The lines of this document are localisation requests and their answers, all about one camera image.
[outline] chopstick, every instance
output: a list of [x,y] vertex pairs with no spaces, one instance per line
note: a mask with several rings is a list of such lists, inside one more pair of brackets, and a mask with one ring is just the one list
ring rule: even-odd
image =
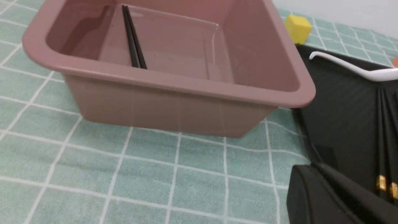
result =
[[393,96],[386,93],[387,107],[391,119],[389,123],[394,129],[394,147],[388,151],[389,166],[390,166],[390,183],[389,183],[389,194],[395,206],[398,206],[398,98],[395,92]]
[[126,14],[125,11],[125,6],[122,6],[123,10],[123,17],[125,21],[125,27],[126,27],[126,33],[127,33],[127,41],[129,43],[129,51],[130,51],[130,59],[131,59],[131,66],[138,68],[138,61],[137,61],[137,56],[135,55],[135,46],[132,38],[132,31],[130,28],[130,23],[128,19],[128,15]]
[[131,14],[130,14],[128,6],[123,6],[123,14],[125,15],[125,17],[127,17],[127,21],[128,21],[130,31],[131,31],[130,35],[132,35],[132,37],[133,37],[134,46],[135,46],[135,50],[137,51],[137,56],[138,56],[138,61],[140,63],[140,67],[142,69],[147,69],[144,54],[142,53],[141,45],[138,40],[137,32],[135,30],[134,23],[131,18]]
[[386,167],[386,148],[388,147],[388,142],[386,142],[386,110],[385,110],[385,98],[384,91],[381,88],[377,89],[377,129],[378,129],[378,176],[376,179],[376,191],[378,196],[386,201],[389,201],[387,194],[387,178],[389,174],[387,173]]

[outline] black tray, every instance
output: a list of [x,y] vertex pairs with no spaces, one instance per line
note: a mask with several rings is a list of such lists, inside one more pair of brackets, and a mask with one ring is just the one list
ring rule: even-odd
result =
[[383,65],[304,45],[297,49],[316,86],[314,101],[297,110],[311,142],[306,147],[310,160],[326,163],[373,191],[378,176],[377,88],[398,91],[398,81],[372,82],[326,59],[309,60],[309,56],[325,52],[366,70],[387,68]]

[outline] black bag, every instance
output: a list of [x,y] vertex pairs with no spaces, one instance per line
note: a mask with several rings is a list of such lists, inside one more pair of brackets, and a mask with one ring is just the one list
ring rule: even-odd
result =
[[287,210],[291,224],[398,224],[398,208],[333,168],[292,169]]

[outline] pink plastic basin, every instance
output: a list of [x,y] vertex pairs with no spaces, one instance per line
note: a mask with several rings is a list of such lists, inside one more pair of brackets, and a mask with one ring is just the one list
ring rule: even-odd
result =
[[[122,4],[148,70],[131,67]],[[238,138],[315,96],[270,0],[47,0],[23,48],[93,122]]]

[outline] orange object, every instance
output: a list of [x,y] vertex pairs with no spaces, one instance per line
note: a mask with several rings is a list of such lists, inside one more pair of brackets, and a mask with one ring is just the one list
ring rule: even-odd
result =
[[398,56],[392,61],[392,64],[398,68]]

